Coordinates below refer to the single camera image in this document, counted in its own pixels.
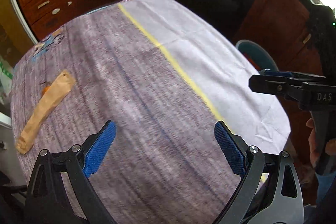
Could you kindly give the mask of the person right hand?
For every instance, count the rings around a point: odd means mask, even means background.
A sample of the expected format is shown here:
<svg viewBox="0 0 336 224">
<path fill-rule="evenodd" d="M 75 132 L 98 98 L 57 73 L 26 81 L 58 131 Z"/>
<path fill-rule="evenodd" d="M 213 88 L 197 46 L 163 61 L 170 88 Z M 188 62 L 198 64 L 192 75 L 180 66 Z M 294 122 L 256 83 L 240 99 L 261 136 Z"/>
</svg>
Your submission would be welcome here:
<svg viewBox="0 0 336 224">
<path fill-rule="evenodd" d="M 317 145 L 316 145 L 316 141 L 315 141 L 315 127 L 314 127 L 314 121 L 313 118 L 310 118 L 307 123 L 306 126 L 308 128 L 311 128 L 311 133 L 309 136 L 309 150 L 310 150 L 310 162 L 312 164 L 313 167 L 316 167 L 317 161 L 320 157 L 320 153 L 317 151 Z M 335 144 L 335 139 L 330 140 L 325 148 L 325 152 L 329 155 L 329 156 L 335 156 L 336 154 L 336 144 Z"/>
</svg>

